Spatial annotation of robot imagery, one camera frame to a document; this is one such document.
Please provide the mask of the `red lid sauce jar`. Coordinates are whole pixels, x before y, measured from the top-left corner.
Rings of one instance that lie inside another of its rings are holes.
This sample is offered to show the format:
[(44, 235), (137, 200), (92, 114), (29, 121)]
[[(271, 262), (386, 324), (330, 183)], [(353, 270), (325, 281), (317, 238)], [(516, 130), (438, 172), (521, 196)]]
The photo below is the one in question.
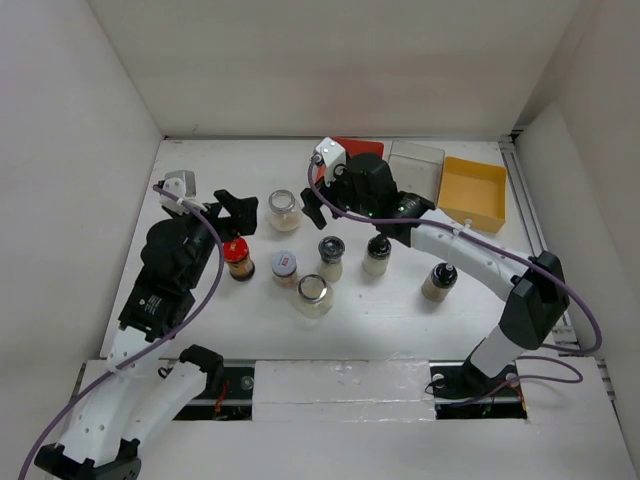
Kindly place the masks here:
[(231, 277), (240, 282), (250, 280), (255, 273), (255, 265), (250, 256), (249, 246), (242, 237), (223, 244), (224, 261)]

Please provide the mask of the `grey cap spice bottle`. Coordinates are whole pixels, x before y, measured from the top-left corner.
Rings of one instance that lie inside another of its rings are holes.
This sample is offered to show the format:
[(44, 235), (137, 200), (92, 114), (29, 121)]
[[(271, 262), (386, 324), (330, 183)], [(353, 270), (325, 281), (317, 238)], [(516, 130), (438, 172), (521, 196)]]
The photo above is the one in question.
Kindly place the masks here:
[(345, 244), (336, 236), (324, 237), (318, 244), (320, 261), (318, 273), (328, 282), (337, 282), (343, 273), (342, 257)]

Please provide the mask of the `black cap spice bottle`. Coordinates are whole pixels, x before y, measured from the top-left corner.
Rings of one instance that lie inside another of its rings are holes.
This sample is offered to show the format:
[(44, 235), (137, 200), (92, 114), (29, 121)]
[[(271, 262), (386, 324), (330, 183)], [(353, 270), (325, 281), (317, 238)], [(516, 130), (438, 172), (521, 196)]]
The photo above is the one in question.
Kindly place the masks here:
[(363, 270), (370, 276), (383, 275), (388, 267), (391, 250), (392, 245), (385, 235), (378, 234), (372, 237), (366, 246), (362, 262)]

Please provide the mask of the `silver rim glass jar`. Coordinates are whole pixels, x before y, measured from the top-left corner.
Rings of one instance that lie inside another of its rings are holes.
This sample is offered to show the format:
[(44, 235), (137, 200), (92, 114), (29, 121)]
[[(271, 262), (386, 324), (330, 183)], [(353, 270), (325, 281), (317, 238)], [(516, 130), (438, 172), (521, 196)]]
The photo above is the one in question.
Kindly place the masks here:
[(297, 284), (294, 306), (310, 319), (325, 316), (333, 306), (332, 286), (321, 275), (305, 275)]

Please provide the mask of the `black cap seasoning bottle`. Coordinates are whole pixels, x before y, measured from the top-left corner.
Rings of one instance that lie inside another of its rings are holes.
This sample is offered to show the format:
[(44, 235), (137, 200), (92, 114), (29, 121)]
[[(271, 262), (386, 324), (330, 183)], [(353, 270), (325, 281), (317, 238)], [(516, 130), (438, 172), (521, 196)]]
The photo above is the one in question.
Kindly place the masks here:
[(450, 263), (437, 264), (421, 286), (423, 296), (432, 302), (442, 302), (458, 279), (456, 268)]

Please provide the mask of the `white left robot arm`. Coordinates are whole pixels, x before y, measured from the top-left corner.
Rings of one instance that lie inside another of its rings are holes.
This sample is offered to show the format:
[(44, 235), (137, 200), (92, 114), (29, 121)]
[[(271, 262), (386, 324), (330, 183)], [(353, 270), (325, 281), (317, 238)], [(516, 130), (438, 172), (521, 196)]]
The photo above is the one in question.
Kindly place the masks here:
[(255, 233), (259, 201), (217, 190), (214, 202), (198, 206), (162, 183), (153, 189), (167, 200), (168, 217), (147, 232), (142, 268), (118, 318), (105, 371), (52, 420), (57, 425), (82, 402), (68, 430), (51, 444), (38, 439), (25, 461), (55, 478), (137, 478), (142, 447), (193, 398), (212, 396), (222, 387), (222, 356), (191, 345), (159, 387), (141, 397), (171, 341), (216, 291), (209, 288), (201, 302), (193, 296), (211, 254)]

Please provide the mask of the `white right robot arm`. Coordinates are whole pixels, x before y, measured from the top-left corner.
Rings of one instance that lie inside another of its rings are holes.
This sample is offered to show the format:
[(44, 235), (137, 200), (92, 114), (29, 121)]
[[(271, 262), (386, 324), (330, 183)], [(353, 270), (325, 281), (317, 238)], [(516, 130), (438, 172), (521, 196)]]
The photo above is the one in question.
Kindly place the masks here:
[(447, 400), (471, 402), (507, 384), (509, 367), (544, 345), (569, 306), (559, 259), (544, 251), (523, 257), (499, 247), (448, 217), (433, 202), (397, 187), (380, 156), (353, 158), (321, 147), (309, 161), (303, 212), (322, 229), (323, 207), (333, 217), (373, 225), (385, 237), (451, 263), (504, 303), (497, 325), (452, 372), (428, 388)]

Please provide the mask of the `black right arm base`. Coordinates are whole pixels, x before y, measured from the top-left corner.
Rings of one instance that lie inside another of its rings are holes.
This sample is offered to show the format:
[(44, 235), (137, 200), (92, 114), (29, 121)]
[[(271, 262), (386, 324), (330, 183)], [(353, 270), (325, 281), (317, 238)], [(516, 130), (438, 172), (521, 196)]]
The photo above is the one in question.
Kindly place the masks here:
[(528, 418), (524, 394), (517, 381), (517, 369), (509, 365), (489, 387), (464, 384), (461, 364), (436, 363), (424, 393), (434, 400), (437, 420), (489, 420)]

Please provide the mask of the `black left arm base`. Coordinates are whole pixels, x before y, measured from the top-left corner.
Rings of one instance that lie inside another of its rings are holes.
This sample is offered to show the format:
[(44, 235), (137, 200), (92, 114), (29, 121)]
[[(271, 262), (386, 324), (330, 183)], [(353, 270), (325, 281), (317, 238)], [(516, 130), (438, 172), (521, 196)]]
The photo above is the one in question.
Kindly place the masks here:
[(207, 388), (174, 417), (175, 421), (245, 421), (252, 418), (255, 367), (224, 367), (222, 379), (207, 380)]

